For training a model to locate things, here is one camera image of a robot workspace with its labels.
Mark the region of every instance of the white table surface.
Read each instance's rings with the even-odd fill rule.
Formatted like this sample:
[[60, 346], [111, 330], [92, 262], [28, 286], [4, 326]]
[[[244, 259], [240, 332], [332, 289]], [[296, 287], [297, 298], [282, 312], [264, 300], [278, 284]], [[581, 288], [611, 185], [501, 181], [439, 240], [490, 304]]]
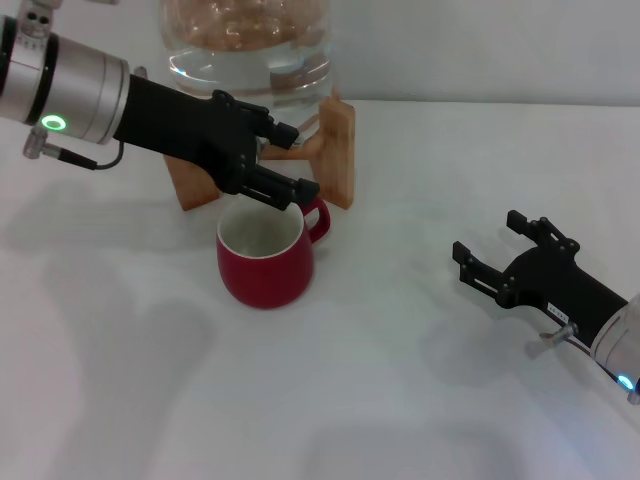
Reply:
[[354, 103], [355, 204], [272, 312], [219, 278], [229, 199], [185, 214], [158, 154], [29, 161], [0, 122], [0, 478], [631, 478], [640, 410], [568, 345], [529, 359], [552, 322], [450, 257], [504, 268], [508, 210], [546, 215], [630, 298], [640, 110]]

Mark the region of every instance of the glass jar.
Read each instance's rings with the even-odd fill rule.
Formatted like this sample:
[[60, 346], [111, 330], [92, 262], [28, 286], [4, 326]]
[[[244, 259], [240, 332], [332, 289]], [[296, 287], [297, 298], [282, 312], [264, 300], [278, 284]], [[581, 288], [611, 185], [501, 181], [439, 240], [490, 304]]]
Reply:
[[300, 126], [331, 93], [330, 0], [160, 0], [169, 68], [194, 95], [216, 89]]

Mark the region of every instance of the wooden block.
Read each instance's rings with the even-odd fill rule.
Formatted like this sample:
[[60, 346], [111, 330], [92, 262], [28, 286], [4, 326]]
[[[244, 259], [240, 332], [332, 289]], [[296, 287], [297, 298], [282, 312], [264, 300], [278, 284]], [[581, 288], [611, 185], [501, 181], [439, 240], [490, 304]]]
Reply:
[[351, 207], [355, 189], [356, 111], [334, 98], [320, 104], [322, 148], [309, 158], [320, 196], [344, 208]]
[[164, 157], [180, 206], [186, 212], [220, 198], [220, 191], [207, 172], [193, 163]]

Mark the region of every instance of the label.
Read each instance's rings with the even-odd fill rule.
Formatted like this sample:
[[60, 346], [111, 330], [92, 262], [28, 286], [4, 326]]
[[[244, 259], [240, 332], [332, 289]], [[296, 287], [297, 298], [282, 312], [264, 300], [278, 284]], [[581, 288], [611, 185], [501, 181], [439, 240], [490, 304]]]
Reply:
[[563, 320], [567, 323], [569, 323], [569, 315], [567, 315], [566, 313], [562, 312], [558, 307], [556, 307], [555, 305], [553, 305], [552, 303], [547, 304], [547, 310], [549, 311], [549, 313], [551, 313], [554, 317], [559, 318], [560, 320]]

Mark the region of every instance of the cable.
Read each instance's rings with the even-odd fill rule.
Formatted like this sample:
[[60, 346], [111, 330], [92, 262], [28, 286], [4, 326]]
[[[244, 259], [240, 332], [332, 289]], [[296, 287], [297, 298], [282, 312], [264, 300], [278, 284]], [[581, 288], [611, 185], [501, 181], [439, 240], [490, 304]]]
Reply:
[[549, 315], [547, 315], [548, 318], [550, 318], [551, 320], [553, 320], [554, 322], [556, 322], [558, 324], [558, 326], [560, 327], [565, 327], [567, 324], [566, 323], [562, 323], [560, 320], [558, 320], [557, 318], [551, 317]]
[[120, 142], [118, 146], [118, 156], [115, 158], [115, 160], [105, 165], [97, 165], [96, 170], [109, 170], [110, 168], [115, 167], [122, 161], [123, 156], [124, 156], [124, 142]]
[[[584, 353], [585, 355], [587, 355], [589, 358], [591, 358], [591, 353], [589, 353], [589, 350], [587, 350], [586, 347], [583, 347], [582, 345], [580, 345], [578, 342], [576, 342], [575, 340], [567, 340], [567, 343], [569, 345], [573, 345], [574, 347], [576, 347], [578, 350], [580, 350], [582, 353]], [[618, 379], [616, 378], [616, 376], [611, 373], [609, 370], [607, 370], [606, 368], [604, 368], [602, 365], [600, 365], [598, 362], [596, 362], [596, 365], [598, 365], [602, 371], [604, 373], [606, 373], [607, 375], [609, 375], [609, 378], [611, 378], [611, 380], [613, 380], [614, 382], [618, 383]]]
[[57, 149], [54, 158], [57, 158], [61, 162], [69, 163], [71, 165], [75, 165], [76, 167], [86, 168], [87, 170], [109, 170], [110, 168], [115, 167], [120, 163], [122, 157], [124, 156], [124, 142], [120, 142], [120, 146], [118, 147], [118, 156], [116, 159], [104, 165], [99, 165], [95, 160], [91, 160], [83, 155], [77, 154], [66, 148]]

